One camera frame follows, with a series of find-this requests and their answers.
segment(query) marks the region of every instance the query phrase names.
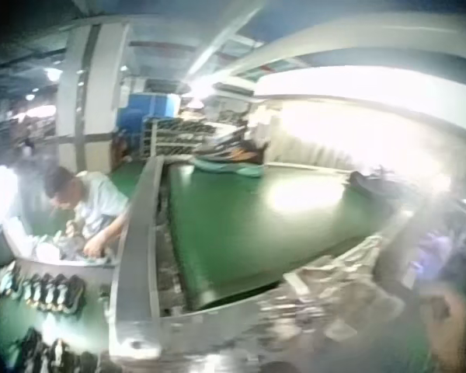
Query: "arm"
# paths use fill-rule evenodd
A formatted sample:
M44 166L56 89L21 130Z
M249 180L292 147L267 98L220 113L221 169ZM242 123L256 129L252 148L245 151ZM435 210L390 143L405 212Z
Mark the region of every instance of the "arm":
M127 212L119 215L112 223L94 235L85 245L85 254L92 257L100 257L103 248L111 241L119 237L127 220Z

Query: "teal shoe sole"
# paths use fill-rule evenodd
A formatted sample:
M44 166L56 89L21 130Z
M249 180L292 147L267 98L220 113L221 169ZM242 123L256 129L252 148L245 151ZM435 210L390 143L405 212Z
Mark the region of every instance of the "teal shoe sole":
M237 173L249 177L261 177L264 173L263 165L253 165L251 163L219 163L196 158L192 159L192 163L198 169L211 173Z

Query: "shoe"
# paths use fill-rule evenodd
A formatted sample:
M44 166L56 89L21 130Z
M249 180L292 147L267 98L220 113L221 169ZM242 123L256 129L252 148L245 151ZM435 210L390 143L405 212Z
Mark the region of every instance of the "shoe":
M264 152L268 144L257 148L253 141L219 144L210 152L197 154L192 163L203 171L237 173L259 177L264 173Z
M57 339L47 351L49 360L49 372L70 373L75 370L76 359L69 346L62 340Z
M21 295L20 269L15 260L0 270L0 295L17 299Z
M46 310L45 297L47 296L47 285L50 281L52 281L52 276L45 274L39 281L33 283L32 306L41 311Z
M41 334L34 328L29 328L19 345L20 352L14 371L39 371L41 355L45 349Z
M85 282L78 276L72 276L60 287L57 304L63 313L71 315L78 311L85 293Z
M40 281L41 277L39 274L34 274L31 278L23 281L23 300L27 305L33 304L33 284Z
M65 283L67 279L63 274L59 274L55 278L51 279L47 284L47 294L45 295L45 309L56 312L57 299L59 295L59 286Z
M79 373L95 373L98 359L94 354L85 351L78 359Z
M243 140L245 131L241 128L236 131L214 138L212 141L199 145L193 149L193 155L209 155L224 152L229 146L239 144Z

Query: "short black hair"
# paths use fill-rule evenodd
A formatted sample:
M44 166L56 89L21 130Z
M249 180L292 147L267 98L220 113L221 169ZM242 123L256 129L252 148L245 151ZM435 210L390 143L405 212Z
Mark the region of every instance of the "short black hair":
M75 177L74 173L65 167L54 167L45 172L43 177L43 187L45 194L49 198L54 198L66 185Z

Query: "ceiling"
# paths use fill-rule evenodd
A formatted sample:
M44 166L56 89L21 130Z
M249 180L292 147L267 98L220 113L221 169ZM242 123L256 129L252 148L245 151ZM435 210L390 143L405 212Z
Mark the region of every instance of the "ceiling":
M0 97L23 98L52 85L44 68L61 69L68 29L109 17L131 24L128 73L156 82L179 82L211 42L228 27L234 0L23 0L0 28ZM218 70L291 33L343 16L390 11L466 12L466 0L270 0L248 22L215 45L200 68ZM240 74L255 82L265 74L307 66L377 64L412 68L466 83L466 60L426 52L373 48L331 51L276 61Z

